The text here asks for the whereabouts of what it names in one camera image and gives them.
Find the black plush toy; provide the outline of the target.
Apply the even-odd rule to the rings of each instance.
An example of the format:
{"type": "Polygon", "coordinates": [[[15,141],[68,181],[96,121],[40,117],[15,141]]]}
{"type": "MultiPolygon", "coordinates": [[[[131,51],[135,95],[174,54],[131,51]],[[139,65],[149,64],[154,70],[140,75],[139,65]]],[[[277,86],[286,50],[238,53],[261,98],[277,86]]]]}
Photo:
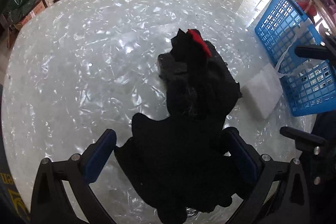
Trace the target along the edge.
{"type": "MultiPolygon", "coordinates": [[[[205,41],[196,29],[179,30],[172,47],[176,40],[188,49],[192,42],[205,41]]],[[[218,89],[211,93],[166,87],[167,118],[156,121],[142,113],[132,117],[132,135],[115,156],[162,223],[184,223],[188,209],[210,213],[232,203],[234,181],[223,174],[230,167],[223,127],[236,103],[218,89]]]]}

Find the green plastic bag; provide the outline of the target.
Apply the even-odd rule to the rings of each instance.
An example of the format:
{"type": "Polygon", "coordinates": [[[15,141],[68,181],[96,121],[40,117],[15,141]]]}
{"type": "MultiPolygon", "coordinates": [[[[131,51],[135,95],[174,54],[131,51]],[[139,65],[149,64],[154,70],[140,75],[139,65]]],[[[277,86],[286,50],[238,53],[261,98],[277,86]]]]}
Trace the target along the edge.
{"type": "Polygon", "coordinates": [[[9,0],[4,15],[10,24],[20,22],[41,0],[9,0]]]}

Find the blue plastic basket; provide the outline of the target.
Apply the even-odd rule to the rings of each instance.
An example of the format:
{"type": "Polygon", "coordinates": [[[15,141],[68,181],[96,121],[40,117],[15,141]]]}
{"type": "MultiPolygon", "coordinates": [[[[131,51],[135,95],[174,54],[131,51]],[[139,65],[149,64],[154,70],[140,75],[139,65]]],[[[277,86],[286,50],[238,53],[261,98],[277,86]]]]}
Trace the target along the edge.
{"type": "Polygon", "coordinates": [[[291,113],[299,117],[335,110],[335,69],[331,62],[301,58],[294,53],[296,46],[318,46],[322,42],[311,20],[294,0],[271,0],[255,33],[275,67],[296,27],[303,27],[304,33],[289,51],[294,71],[280,79],[291,113]]]}

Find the red cardboard box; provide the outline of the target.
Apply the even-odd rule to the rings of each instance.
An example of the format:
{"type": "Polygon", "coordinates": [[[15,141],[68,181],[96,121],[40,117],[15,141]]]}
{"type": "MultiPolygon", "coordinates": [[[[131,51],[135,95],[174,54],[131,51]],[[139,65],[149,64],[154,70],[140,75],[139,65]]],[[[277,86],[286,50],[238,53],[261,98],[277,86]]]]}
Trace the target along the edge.
{"type": "Polygon", "coordinates": [[[14,29],[20,31],[32,18],[46,9],[43,1],[40,1],[19,23],[14,25],[14,29]]]}

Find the grey queen print clothing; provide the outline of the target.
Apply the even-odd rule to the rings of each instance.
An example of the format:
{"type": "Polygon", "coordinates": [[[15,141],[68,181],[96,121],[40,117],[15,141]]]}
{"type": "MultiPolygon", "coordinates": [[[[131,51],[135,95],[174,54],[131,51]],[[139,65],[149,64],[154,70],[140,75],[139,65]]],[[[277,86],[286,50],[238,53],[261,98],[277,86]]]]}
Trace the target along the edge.
{"type": "Polygon", "coordinates": [[[1,201],[8,207],[16,223],[30,223],[30,212],[26,208],[11,175],[5,147],[1,136],[1,201]]]}

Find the white foam block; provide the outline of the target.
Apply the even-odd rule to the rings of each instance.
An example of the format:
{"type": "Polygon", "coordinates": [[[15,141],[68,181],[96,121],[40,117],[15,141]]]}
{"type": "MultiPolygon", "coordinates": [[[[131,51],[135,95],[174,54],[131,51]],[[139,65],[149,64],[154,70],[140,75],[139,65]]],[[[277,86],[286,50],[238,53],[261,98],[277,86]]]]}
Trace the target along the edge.
{"type": "Polygon", "coordinates": [[[241,92],[252,115],[265,120],[276,107],[283,89],[277,72],[268,63],[241,88],[241,92]]]}

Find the white fluffy blanket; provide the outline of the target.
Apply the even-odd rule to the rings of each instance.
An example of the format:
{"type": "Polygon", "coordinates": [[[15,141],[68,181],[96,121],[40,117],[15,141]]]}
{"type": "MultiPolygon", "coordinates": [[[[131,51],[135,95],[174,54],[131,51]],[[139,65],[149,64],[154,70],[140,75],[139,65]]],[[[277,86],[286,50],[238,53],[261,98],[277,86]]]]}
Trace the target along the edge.
{"type": "Polygon", "coordinates": [[[289,51],[293,48],[295,42],[302,36],[303,33],[303,27],[296,27],[294,29],[294,35],[288,41],[289,45],[281,54],[280,59],[274,67],[276,75],[279,79],[285,76],[290,76],[294,71],[293,59],[291,58],[289,51]]]}

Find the dark grey fuzzy cloth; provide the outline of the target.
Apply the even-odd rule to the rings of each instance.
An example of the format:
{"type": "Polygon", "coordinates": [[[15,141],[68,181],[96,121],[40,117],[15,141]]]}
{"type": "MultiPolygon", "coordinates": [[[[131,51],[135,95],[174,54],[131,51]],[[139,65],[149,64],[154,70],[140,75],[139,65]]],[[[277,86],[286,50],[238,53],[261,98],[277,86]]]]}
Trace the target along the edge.
{"type": "Polygon", "coordinates": [[[169,53],[158,56],[159,77],[167,90],[188,88],[193,92],[211,92],[219,90],[234,103],[242,98],[240,84],[235,81],[221,55],[207,40],[200,45],[197,42],[187,44],[175,41],[169,53]]]}

